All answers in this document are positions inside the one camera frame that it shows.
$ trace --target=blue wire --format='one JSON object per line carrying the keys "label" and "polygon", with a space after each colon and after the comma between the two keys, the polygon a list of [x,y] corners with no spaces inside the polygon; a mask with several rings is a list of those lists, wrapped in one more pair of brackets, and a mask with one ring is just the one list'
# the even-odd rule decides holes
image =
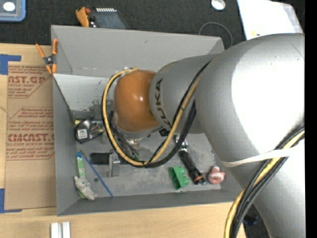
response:
{"label": "blue wire", "polygon": [[108,188],[108,186],[105,184],[104,180],[101,178],[101,176],[98,174],[97,170],[94,168],[94,166],[90,163],[90,161],[87,159],[86,156],[84,156],[85,160],[87,161],[87,163],[89,164],[89,166],[91,167],[91,169],[95,172],[96,176],[99,178],[99,180],[102,182],[102,184],[104,185],[104,187],[106,188],[106,190],[109,192],[110,196],[113,197],[112,192],[110,191],[110,189]]}

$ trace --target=blue tape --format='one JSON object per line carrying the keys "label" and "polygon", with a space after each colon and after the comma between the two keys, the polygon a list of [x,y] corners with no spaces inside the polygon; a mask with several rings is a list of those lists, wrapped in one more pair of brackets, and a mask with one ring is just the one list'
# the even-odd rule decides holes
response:
{"label": "blue tape", "polygon": [[86,156],[84,156],[85,160],[87,161],[87,163],[89,164],[89,166],[91,167],[91,169],[95,172],[96,176],[99,178],[99,180],[101,181],[101,183],[103,184],[103,186],[106,188],[106,190],[109,192],[110,196],[113,197],[112,192],[110,191],[110,189],[108,188],[108,186],[106,185],[106,183],[104,182],[104,180],[101,178],[101,176],[99,175],[99,173],[97,172],[97,170],[94,168],[94,166],[91,164],[91,162],[87,159]]}
{"label": "blue tape", "polygon": [[6,212],[20,212],[21,209],[17,210],[4,210],[4,188],[0,188],[0,213],[6,213]]}
{"label": "blue tape", "polygon": [[0,74],[8,75],[9,61],[21,61],[21,56],[0,54]]}

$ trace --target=black cable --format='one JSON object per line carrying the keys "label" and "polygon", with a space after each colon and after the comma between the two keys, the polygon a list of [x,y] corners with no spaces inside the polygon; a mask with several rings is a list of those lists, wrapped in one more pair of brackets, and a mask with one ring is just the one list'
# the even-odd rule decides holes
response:
{"label": "black cable", "polygon": [[[305,126],[300,127],[298,130],[295,130],[293,133],[290,135],[286,136],[275,148],[277,149],[282,149],[293,137],[298,135],[299,133],[303,132],[305,129]],[[293,145],[297,145],[305,135],[301,136]],[[283,164],[286,162],[288,157],[283,157],[281,158],[275,165],[274,167],[259,181],[255,186],[253,186],[254,177],[259,176],[259,171],[254,175],[253,179],[250,181],[248,187],[251,185],[251,189],[248,189],[248,193],[244,193],[243,197],[241,198],[240,205],[235,213],[232,226],[230,228],[230,237],[237,237],[239,227],[242,224],[242,221],[244,217],[246,216],[247,212],[249,211],[250,207],[252,206],[255,198],[257,195],[262,191],[262,189],[272,180],[272,178],[275,176],[275,174],[280,170],[280,168],[283,166]]]}
{"label": "black cable", "polygon": [[190,91],[190,89],[192,88],[193,84],[196,82],[196,79],[199,77],[199,75],[204,71],[204,69],[206,69],[206,67],[208,66],[208,64],[210,63],[211,61],[207,62],[195,75],[195,77],[193,78],[193,80],[191,81],[191,83],[189,84],[189,86],[187,87],[186,89],[186,92],[185,94],[183,95],[183,98],[181,99],[180,103],[178,104],[178,107],[177,107],[177,110],[175,112],[175,115],[174,115],[174,118],[173,118],[173,122],[172,122],[172,125],[174,124],[175,120],[176,120],[176,117],[177,117],[177,114],[179,112],[179,110],[181,109],[182,105],[183,105],[183,102],[188,94],[188,92]]}
{"label": "black cable", "polygon": [[[184,100],[185,100],[185,98],[186,98],[188,92],[190,91],[192,85],[195,83],[195,81],[196,81],[196,79],[198,78],[198,76],[203,72],[203,70],[208,66],[208,64],[209,64],[210,62],[211,62],[211,61],[207,62],[207,63],[196,73],[196,75],[194,76],[193,80],[191,81],[190,85],[188,86],[188,88],[187,88],[185,94],[183,95],[183,97],[182,97],[182,99],[181,99],[181,101],[180,101],[180,103],[179,103],[179,105],[178,105],[178,107],[177,107],[177,110],[176,110],[176,113],[175,113],[175,115],[174,115],[173,123],[172,123],[172,124],[174,124],[175,119],[176,119],[176,117],[177,117],[177,114],[179,113],[179,111],[180,111],[180,109],[181,109],[181,106],[182,106],[182,104],[183,104],[183,102],[184,102]],[[182,132],[181,132],[181,134],[180,134],[180,136],[179,136],[179,139],[178,139],[176,145],[174,146],[174,148],[172,149],[172,151],[171,151],[166,157],[164,157],[162,160],[157,161],[157,162],[154,162],[154,163],[150,163],[150,162],[153,160],[153,158],[156,156],[156,154],[158,153],[158,151],[160,150],[160,148],[163,146],[163,144],[165,143],[166,140],[164,140],[164,141],[161,143],[161,145],[157,148],[157,150],[154,152],[154,154],[152,155],[152,157],[151,157],[150,160],[148,161],[148,164],[147,164],[147,165],[145,165],[145,161],[136,161],[136,160],[135,160],[136,162],[142,163],[142,164],[144,164],[144,165],[143,165],[143,166],[136,166],[136,165],[131,164],[131,163],[129,163],[129,164],[132,165],[132,166],[134,166],[134,167],[138,167],[138,168],[144,168],[144,167],[146,167],[146,168],[156,168],[156,167],[159,167],[159,166],[165,164],[168,160],[170,160],[170,159],[175,155],[175,153],[176,153],[176,152],[179,150],[179,148],[181,147],[181,145],[182,145],[183,141],[185,140],[185,138],[186,138],[186,136],[187,136],[187,134],[188,134],[188,132],[189,132],[189,129],[190,129],[192,123],[193,123],[193,120],[194,120],[195,115],[196,115],[196,104],[195,104],[195,100],[194,100],[194,101],[193,101],[193,104],[192,104],[192,107],[191,107],[191,110],[189,111],[189,114],[188,114],[188,116],[187,116],[187,119],[186,119],[186,122],[185,122],[185,124],[184,124],[183,130],[182,130]],[[128,143],[125,142],[124,140],[123,140],[123,142],[126,143],[127,145],[129,145],[128,147],[129,147],[131,150],[136,151],[130,144],[128,144]]]}
{"label": "black cable", "polygon": [[218,22],[207,22],[207,23],[203,24],[203,25],[200,27],[199,31],[198,31],[198,35],[201,34],[202,29],[203,29],[205,26],[207,26],[207,25],[217,25],[217,26],[222,27],[224,30],[226,30],[227,33],[229,34],[229,37],[230,37],[230,46],[229,46],[228,48],[230,48],[230,47],[233,45],[233,37],[232,37],[231,32],[229,31],[228,28],[226,28],[224,25],[222,25],[222,24],[220,24],[220,23],[218,23]]}
{"label": "black cable", "polygon": [[[293,145],[292,147],[294,147],[296,144],[298,144],[305,136],[303,135],[301,138],[299,138]],[[244,200],[243,206],[242,206],[242,210],[240,211],[240,213],[238,214],[238,218],[235,221],[235,223],[233,224],[234,229],[232,232],[232,237],[237,237],[238,235],[238,231],[239,231],[239,227],[242,224],[243,218],[245,217],[245,215],[247,214],[247,212],[249,211],[250,207],[252,206],[255,198],[257,197],[257,195],[262,191],[262,189],[272,180],[272,178],[275,176],[275,174],[280,170],[280,168],[283,166],[283,164],[286,162],[286,160],[288,159],[288,157],[283,157],[281,158],[276,164],[275,166],[268,172],[268,174],[266,174],[261,181],[259,181],[257,183],[257,185],[255,185],[252,189],[252,191],[249,193],[249,195],[246,197],[246,199]]]}
{"label": "black cable", "polygon": [[119,132],[119,131],[112,125],[112,123],[111,123],[112,117],[113,117],[113,111],[111,111],[110,114],[109,114],[109,116],[108,116],[108,121],[109,121],[110,129],[114,132],[114,134],[117,136],[117,138],[120,139],[120,141],[121,141],[126,147],[128,147],[128,148],[131,150],[131,152],[132,152],[134,155],[139,156],[138,151],[137,151],[134,147],[132,147],[132,146],[125,140],[124,135],[123,135],[121,132]]}
{"label": "black cable", "polygon": [[146,168],[157,168],[163,164],[165,164],[166,162],[168,162],[180,149],[180,147],[182,146],[182,143],[184,142],[189,129],[191,127],[191,125],[193,124],[195,115],[196,115],[196,103],[195,100],[192,103],[191,109],[189,111],[189,114],[187,116],[187,119],[185,121],[184,127],[182,129],[182,132],[179,135],[179,138],[175,144],[175,146],[173,147],[173,149],[170,151],[170,153],[164,157],[162,160],[160,161],[156,161],[154,163],[151,163],[152,159],[155,157],[156,153],[153,154],[153,156],[151,157],[149,163],[145,166]]}

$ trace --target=orange clip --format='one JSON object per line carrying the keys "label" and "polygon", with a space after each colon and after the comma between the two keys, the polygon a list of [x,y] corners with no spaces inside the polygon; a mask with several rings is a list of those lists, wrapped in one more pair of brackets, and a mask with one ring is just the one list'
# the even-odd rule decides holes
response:
{"label": "orange clip", "polygon": [[83,27],[89,27],[88,14],[90,13],[90,10],[88,8],[82,7],[80,10],[76,10],[75,13],[80,24]]}
{"label": "orange clip", "polygon": [[54,39],[53,40],[53,44],[52,44],[52,55],[49,56],[49,57],[46,57],[44,55],[44,52],[43,50],[41,49],[40,45],[39,44],[35,44],[35,46],[37,47],[39,53],[40,53],[40,56],[41,58],[43,58],[45,64],[46,64],[46,69],[48,70],[48,72],[50,74],[52,73],[56,73],[56,69],[57,69],[57,65],[55,64],[55,56],[57,56],[57,53],[58,53],[58,40],[57,39]]}

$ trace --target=black connector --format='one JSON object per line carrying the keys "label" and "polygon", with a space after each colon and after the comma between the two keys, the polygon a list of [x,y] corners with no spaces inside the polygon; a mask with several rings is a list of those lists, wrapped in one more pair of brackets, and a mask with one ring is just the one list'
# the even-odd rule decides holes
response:
{"label": "black connector", "polygon": [[186,150],[181,150],[178,152],[180,159],[185,164],[185,167],[188,170],[190,178],[193,180],[194,184],[201,183],[202,185],[207,184],[205,178],[203,177],[202,173],[196,167],[194,161],[188,154]]}

